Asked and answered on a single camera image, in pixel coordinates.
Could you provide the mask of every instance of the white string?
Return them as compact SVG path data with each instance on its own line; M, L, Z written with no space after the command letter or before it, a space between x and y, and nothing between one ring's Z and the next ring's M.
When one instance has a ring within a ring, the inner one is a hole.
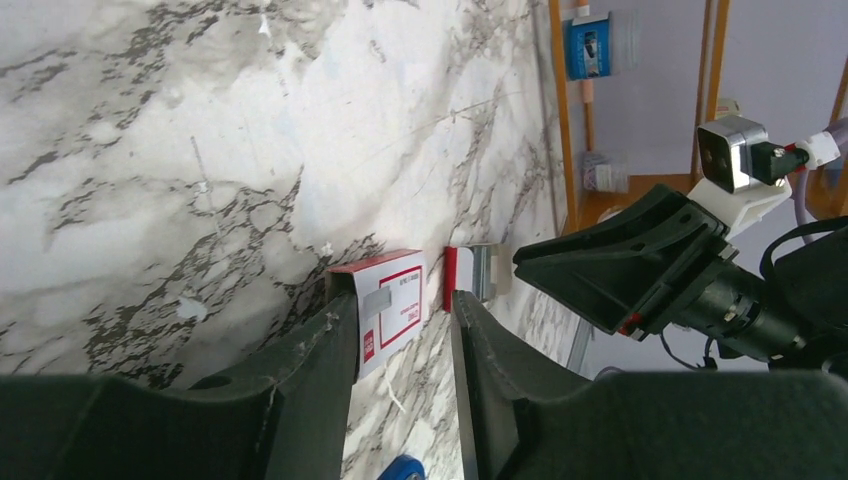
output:
M386 374L383 375L383 383L385 383L386 388L389 389L389 398L392 399L392 402L394 402L394 404L398 407L398 409L401 412L406 413L406 409L403 408L403 404L400 403L400 400L398 400L397 396L395 396L395 391L392 389L392 382L389 381L388 372L386 372Z

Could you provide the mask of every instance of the blue object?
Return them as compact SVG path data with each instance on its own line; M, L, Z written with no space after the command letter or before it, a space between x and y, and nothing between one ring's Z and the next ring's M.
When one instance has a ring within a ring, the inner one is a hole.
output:
M609 14L569 20L564 22L564 30L569 78L612 75Z
M424 480L425 478L424 465L421 465L421 462L409 455L400 455L377 480Z

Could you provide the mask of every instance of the blue tape measure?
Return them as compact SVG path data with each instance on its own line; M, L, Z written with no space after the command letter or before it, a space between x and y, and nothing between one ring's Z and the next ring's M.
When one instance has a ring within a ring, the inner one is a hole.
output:
M424 465L421 465L421 462L409 455L401 455L392 461L377 480L424 480L425 478Z

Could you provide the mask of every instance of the white marble countertop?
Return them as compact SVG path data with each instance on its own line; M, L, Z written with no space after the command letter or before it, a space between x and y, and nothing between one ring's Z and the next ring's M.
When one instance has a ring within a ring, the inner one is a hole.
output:
M344 477L409 453L430 478L461 478L441 252L518 248L562 224L547 7L0 13L0 372L185 387L316 311L329 265L420 248L431 316L355 385ZM564 362L576 321L559 305L515 282L490 308Z

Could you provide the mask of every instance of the gray wall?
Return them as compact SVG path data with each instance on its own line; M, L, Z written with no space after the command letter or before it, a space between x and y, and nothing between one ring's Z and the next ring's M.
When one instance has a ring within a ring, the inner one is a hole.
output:
M638 70L595 82L598 147L627 149L631 173L682 173L688 170L691 154L703 3L693 8L691 2L674 0L597 0L592 9L637 5L642 21ZM763 123L776 143L791 143L821 130L848 54L847 23L844 1L733 2L722 96L737 99L744 115ZM792 207L786 203L733 240L741 250L737 262L757 271L766 246L794 225ZM703 335L677 328L666 334L678 356L700 361ZM666 356L658 339L640 344L596 333L584 371L594 375L607 365L632 370L681 368ZM719 366L765 368L747 359Z

